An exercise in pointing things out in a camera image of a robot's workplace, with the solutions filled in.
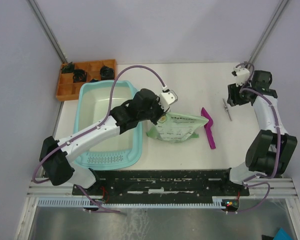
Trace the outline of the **teal plastic litter box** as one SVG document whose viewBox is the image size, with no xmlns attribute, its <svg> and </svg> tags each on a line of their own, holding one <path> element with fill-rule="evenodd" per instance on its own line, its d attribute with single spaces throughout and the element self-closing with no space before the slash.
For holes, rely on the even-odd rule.
<svg viewBox="0 0 300 240">
<path fill-rule="evenodd" d="M 105 118 L 108 112 L 113 80 L 85 83 L 79 92 L 73 132 L 89 128 Z M 102 141 L 77 157 L 74 163 L 96 171 L 109 171 L 135 164 L 142 154 L 143 126 Z"/>
</svg>

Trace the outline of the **blue object bottom corner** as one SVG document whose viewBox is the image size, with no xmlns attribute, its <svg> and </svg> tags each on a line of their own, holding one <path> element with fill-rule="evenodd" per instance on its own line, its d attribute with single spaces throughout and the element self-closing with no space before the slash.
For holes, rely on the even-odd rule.
<svg viewBox="0 0 300 240">
<path fill-rule="evenodd" d="M 293 240 L 293 238 L 283 228 L 280 228 L 273 240 Z"/>
</svg>

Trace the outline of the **white plastic clip tool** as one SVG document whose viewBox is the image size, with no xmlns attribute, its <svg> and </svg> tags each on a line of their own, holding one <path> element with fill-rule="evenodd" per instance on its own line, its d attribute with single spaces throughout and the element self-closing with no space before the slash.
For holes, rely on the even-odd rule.
<svg viewBox="0 0 300 240">
<path fill-rule="evenodd" d="M 230 114 L 230 111 L 229 111 L 229 108 L 228 108 L 227 101 L 224 98 L 222 99 L 222 101 L 223 101 L 224 110 L 227 113 L 227 116 L 228 116 L 229 120 L 232 121 L 232 117 L 231 117 L 231 114 Z"/>
</svg>

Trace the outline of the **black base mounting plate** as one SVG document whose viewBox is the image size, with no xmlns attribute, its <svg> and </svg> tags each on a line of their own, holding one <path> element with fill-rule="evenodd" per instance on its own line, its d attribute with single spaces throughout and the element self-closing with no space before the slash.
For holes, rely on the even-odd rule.
<svg viewBox="0 0 300 240">
<path fill-rule="evenodd" d="M 109 204 L 210 204 L 213 197 L 247 197 L 249 191 L 221 170 L 108 170 L 86 192 Z"/>
</svg>

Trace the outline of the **aluminium frame rail left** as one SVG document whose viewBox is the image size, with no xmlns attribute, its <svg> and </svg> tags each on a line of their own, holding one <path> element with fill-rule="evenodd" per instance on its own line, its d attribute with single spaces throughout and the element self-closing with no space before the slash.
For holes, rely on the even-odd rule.
<svg viewBox="0 0 300 240">
<path fill-rule="evenodd" d="M 42 10 L 40 9 L 39 4 L 36 0 L 26 0 L 29 7 L 31 8 L 32 12 L 34 13 L 37 21 L 39 22 L 42 30 L 44 31 L 45 35 L 47 36 L 51 46 L 53 47 L 55 53 L 57 54 L 58 58 L 63 64 L 66 64 L 68 62 L 65 54 L 62 51 L 62 48 L 60 47 L 60 44 L 58 43 L 58 40 L 56 36 L 54 35 L 52 29 L 50 28 Z"/>
</svg>

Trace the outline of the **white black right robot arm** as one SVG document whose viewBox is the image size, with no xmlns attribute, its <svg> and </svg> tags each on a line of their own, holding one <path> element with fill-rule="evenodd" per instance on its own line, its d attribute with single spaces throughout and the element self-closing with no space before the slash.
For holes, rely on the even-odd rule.
<svg viewBox="0 0 300 240">
<path fill-rule="evenodd" d="M 255 178 L 272 179 L 282 175 L 292 158 L 298 140 L 289 135 L 278 112 L 278 94 L 271 88 L 272 73 L 249 70 L 243 65 L 234 67 L 235 83 L 228 85 L 227 103 L 232 106 L 251 104 L 259 132 L 247 150 L 245 160 L 230 168 L 228 178 L 219 183 L 226 196 L 237 191 L 238 185 Z"/>
</svg>

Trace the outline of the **magenta plastic litter scoop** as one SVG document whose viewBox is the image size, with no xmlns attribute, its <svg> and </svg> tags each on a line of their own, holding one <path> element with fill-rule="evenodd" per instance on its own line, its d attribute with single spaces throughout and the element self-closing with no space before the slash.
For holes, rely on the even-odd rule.
<svg viewBox="0 0 300 240">
<path fill-rule="evenodd" d="M 213 126 L 214 121 L 204 107 L 201 108 L 200 114 L 202 117 L 205 117 L 206 119 L 208 119 L 208 122 L 204 125 L 204 130 L 206 133 L 206 137 L 207 137 L 209 146 L 212 150 L 214 150 L 214 149 L 216 149 L 216 144 L 215 144 L 214 137 L 212 134 L 212 126 Z"/>
</svg>

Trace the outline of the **orange compartment tray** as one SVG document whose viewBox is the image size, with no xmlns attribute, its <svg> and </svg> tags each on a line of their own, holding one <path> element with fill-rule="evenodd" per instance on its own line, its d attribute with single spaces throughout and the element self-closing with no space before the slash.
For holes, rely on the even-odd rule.
<svg viewBox="0 0 300 240">
<path fill-rule="evenodd" d="M 61 69 L 67 63 L 63 63 L 60 67 L 58 76 L 58 85 L 56 90 L 56 98 L 61 101 L 77 100 L 81 87 L 86 83 L 100 82 L 100 69 L 102 66 L 108 66 L 114 69 L 114 76 L 117 75 L 117 61 L 115 59 L 95 60 L 95 61 L 82 61 L 73 62 L 75 69 L 82 69 L 87 72 L 86 82 L 73 82 L 73 74 L 62 74 Z"/>
</svg>

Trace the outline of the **black round part in tray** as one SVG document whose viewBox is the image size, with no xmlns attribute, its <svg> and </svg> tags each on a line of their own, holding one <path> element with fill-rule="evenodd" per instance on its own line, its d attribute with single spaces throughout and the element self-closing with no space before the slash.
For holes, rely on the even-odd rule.
<svg viewBox="0 0 300 240">
<path fill-rule="evenodd" d="M 104 80 L 114 80 L 115 79 L 115 71 L 113 68 L 108 67 L 106 65 L 102 66 L 99 70 L 100 79 Z"/>
</svg>

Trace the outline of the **green cat litter bag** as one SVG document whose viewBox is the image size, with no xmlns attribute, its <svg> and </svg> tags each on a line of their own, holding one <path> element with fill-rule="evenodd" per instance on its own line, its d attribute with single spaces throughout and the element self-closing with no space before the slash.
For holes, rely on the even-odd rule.
<svg viewBox="0 0 300 240">
<path fill-rule="evenodd" d="M 182 143 L 198 138 L 196 130 L 208 122 L 209 120 L 204 116 L 168 112 L 151 127 L 146 135 L 155 140 Z"/>
</svg>

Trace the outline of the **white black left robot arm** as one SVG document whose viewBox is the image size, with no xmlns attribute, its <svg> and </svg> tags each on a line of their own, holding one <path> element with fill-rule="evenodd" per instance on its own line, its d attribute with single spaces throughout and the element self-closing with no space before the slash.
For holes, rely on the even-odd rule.
<svg viewBox="0 0 300 240">
<path fill-rule="evenodd" d="M 47 137 L 42 144 L 39 166 L 53 186 L 69 182 L 83 187 L 89 195 L 96 195 L 101 189 L 97 174 L 92 169 L 76 169 L 71 163 L 90 148 L 136 128 L 140 122 L 157 124 L 177 100 L 172 90 L 156 95 L 143 88 L 133 99 L 109 110 L 103 120 L 63 139 Z"/>
</svg>

